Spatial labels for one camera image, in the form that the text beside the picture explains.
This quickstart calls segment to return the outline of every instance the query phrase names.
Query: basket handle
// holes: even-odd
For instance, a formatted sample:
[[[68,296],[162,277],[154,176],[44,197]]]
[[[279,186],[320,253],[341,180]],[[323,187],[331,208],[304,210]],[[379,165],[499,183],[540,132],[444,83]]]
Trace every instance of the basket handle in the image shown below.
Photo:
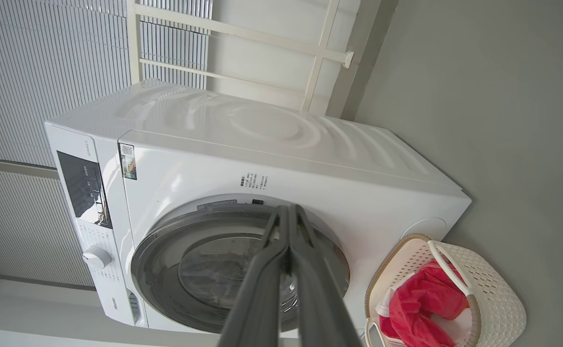
[[[459,277],[455,274],[455,272],[453,272],[453,270],[451,270],[451,267],[449,266],[449,264],[445,261],[444,258],[442,258],[442,255],[440,254],[440,252],[444,253],[444,255],[446,255],[449,258],[449,261],[451,261],[451,263],[453,264],[453,266],[455,266],[457,268],[458,271],[459,267],[457,266],[457,264],[455,264],[452,260],[451,257],[449,257],[448,254],[446,254],[446,251],[444,250],[444,248],[442,246],[439,245],[439,242],[435,242],[433,240],[429,240],[427,241],[427,244],[429,245],[429,250],[431,251],[432,255],[434,256],[434,258],[436,259],[436,261],[438,262],[438,265],[440,265],[440,267],[442,268],[442,270],[444,270],[445,274],[447,276],[449,276],[449,278],[451,279],[451,281],[453,281],[453,283],[455,283],[455,285],[459,288],[459,290],[462,291],[462,293],[465,296],[471,295],[473,294],[472,290],[470,290],[470,288],[468,288],[467,285],[464,284],[463,281],[461,281],[459,279]]]
[[[382,332],[380,331],[380,322],[376,321],[375,318],[368,318],[367,321],[365,322],[365,344],[367,345],[367,347],[373,347],[372,346],[372,339],[369,336],[369,329],[374,326],[376,327],[376,330],[378,330],[378,336],[380,336],[380,341],[382,341],[382,345],[383,346],[388,346],[387,343],[385,343],[385,336],[382,334]]]

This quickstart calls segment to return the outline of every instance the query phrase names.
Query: white window frame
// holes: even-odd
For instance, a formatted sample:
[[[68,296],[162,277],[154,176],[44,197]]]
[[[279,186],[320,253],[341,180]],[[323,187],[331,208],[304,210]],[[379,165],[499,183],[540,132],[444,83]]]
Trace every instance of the white window frame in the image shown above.
[[[329,59],[341,63],[341,65],[345,68],[349,68],[350,63],[352,62],[352,56],[354,55],[354,52],[348,51],[345,53],[341,53],[326,48],[326,46],[328,45],[328,40],[331,36],[331,29],[333,28],[333,22],[335,19],[335,15],[337,14],[337,8],[339,7],[339,0],[330,0],[328,4],[328,7],[326,9],[324,26],[322,28],[321,38],[318,44],[310,44],[310,43],[295,41],[289,38],[278,37],[268,33],[262,33],[260,31],[218,22],[217,20],[211,20],[207,18],[196,17],[189,14],[177,13],[165,9],[158,9],[156,7],[145,6],[138,4],[138,2],[139,0],[127,0],[127,46],[129,49],[129,67],[130,67],[130,74],[132,76],[132,83],[138,83],[142,81],[142,64],[151,64],[151,65],[161,66],[166,68],[174,68],[176,70],[185,71],[185,72],[198,73],[207,77],[214,77],[216,79],[234,80],[234,81],[248,83],[250,85],[256,85],[260,87],[263,86],[267,88],[277,88],[277,89],[290,90],[295,92],[295,89],[292,88],[287,88],[284,86],[278,86],[268,83],[262,83],[261,81],[238,79],[236,77],[197,70],[195,68],[176,66],[173,64],[165,64],[162,62],[142,59],[140,57],[140,16],[141,15],[147,17],[159,18],[163,20],[169,20],[171,22],[186,24],[187,26],[209,29],[211,31],[217,31],[218,33],[229,34],[257,42],[272,44],[274,46],[290,49],[291,51],[313,55],[314,63],[312,65],[312,70],[309,75],[308,85],[306,86],[303,93],[303,103],[301,105],[301,110],[305,112],[309,110],[309,106],[312,103],[316,83],[318,82],[318,76],[320,74],[320,70],[322,66],[322,61],[324,59]]]

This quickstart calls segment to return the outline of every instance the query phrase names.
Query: washing machine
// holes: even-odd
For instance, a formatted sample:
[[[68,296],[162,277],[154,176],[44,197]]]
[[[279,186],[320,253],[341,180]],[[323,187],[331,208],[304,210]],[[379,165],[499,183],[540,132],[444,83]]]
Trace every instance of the washing machine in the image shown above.
[[[106,316],[219,333],[276,206],[308,212],[357,329],[409,233],[441,240],[470,199],[392,132],[147,80],[45,124]],[[295,279],[282,336],[297,336]]]

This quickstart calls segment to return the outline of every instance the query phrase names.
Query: washing machine top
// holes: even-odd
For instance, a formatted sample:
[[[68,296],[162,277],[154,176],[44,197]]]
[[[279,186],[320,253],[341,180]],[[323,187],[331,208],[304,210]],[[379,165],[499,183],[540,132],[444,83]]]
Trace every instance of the washing machine top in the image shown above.
[[[94,137],[155,133],[458,187],[388,130],[158,80],[51,122]]]

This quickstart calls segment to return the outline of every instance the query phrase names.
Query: laundry basket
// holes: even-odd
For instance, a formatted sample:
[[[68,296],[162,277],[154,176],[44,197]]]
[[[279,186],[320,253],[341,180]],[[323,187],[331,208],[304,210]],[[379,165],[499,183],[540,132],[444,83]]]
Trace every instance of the laundry basket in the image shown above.
[[[442,255],[455,266],[463,282]],[[522,334],[526,327],[526,311],[510,286],[485,259],[466,248],[412,234],[398,242],[367,288],[365,342],[368,347],[372,345],[369,329],[374,325],[384,346],[398,346],[381,333],[376,305],[390,286],[433,259],[468,299],[472,328],[458,347],[508,347]]]

